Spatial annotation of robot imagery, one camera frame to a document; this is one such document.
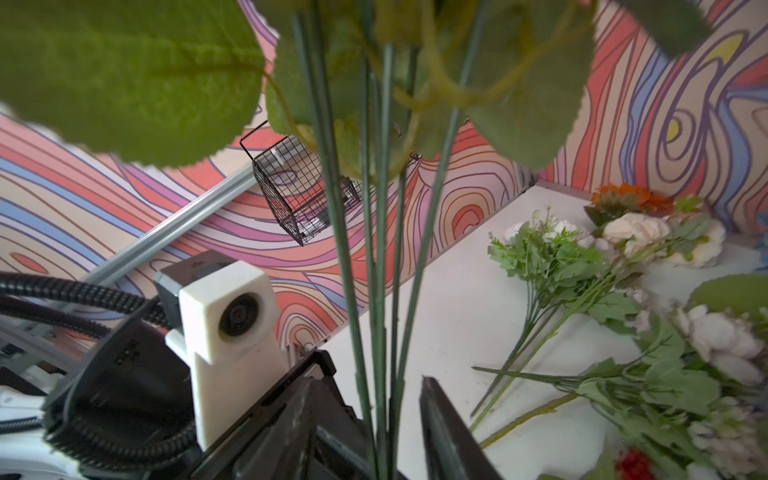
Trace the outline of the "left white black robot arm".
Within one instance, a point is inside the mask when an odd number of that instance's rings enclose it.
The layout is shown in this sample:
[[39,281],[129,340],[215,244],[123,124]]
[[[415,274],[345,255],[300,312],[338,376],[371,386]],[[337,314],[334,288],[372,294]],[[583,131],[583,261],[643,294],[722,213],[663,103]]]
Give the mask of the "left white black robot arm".
[[266,273],[241,261],[162,270],[151,299],[5,273],[4,314],[95,339],[45,396],[1,391],[1,453],[22,479],[315,479],[344,412],[326,352],[289,365]]

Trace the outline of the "blue hydrangea bunch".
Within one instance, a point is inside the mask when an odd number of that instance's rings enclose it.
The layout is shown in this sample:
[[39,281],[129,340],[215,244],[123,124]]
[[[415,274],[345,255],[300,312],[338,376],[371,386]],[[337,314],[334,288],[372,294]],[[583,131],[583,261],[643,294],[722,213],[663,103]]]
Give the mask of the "blue hydrangea bunch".
[[354,335],[379,479],[392,478],[414,316],[384,319],[387,191],[412,153],[443,183],[460,126],[504,157],[548,166],[570,134],[596,49],[594,1],[259,1],[268,62],[235,1],[5,1],[1,100],[97,154],[159,168],[230,145],[273,95],[270,125],[321,162],[348,302],[354,280],[340,180],[367,201],[373,362]]

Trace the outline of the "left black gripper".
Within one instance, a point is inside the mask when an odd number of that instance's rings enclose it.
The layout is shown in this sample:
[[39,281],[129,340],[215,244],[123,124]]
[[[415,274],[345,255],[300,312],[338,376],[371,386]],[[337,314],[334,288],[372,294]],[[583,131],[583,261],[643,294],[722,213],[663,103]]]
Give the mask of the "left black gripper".
[[214,386],[222,432],[200,444],[192,371],[158,330],[131,321],[99,342],[42,407],[43,439],[87,479],[230,479],[306,378],[334,389],[330,355],[313,351],[259,393]]

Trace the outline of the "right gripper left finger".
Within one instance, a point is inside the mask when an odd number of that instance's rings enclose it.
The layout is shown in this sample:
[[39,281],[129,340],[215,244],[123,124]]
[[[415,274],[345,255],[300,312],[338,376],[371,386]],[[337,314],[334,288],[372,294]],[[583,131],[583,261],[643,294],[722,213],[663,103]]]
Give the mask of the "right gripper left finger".
[[233,463],[235,479],[370,479],[360,422],[321,381],[303,378]]

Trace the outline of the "peach carnation stem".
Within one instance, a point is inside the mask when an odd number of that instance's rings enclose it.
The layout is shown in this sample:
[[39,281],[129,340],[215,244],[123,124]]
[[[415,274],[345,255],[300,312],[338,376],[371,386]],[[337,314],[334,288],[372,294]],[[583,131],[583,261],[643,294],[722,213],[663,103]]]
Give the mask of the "peach carnation stem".
[[560,397],[480,443],[584,399],[629,447],[625,479],[764,479],[767,476],[767,276],[706,281],[684,306],[650,314],[640,355],[608,358],[575,375],[507,373],[548,384]]

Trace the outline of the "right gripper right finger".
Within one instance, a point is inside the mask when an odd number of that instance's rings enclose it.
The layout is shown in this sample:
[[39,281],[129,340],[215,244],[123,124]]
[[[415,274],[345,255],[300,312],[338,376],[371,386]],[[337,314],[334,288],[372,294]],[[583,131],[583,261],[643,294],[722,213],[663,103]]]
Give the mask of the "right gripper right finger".
[[501,480],[434,377],[419,398],[428,479]]

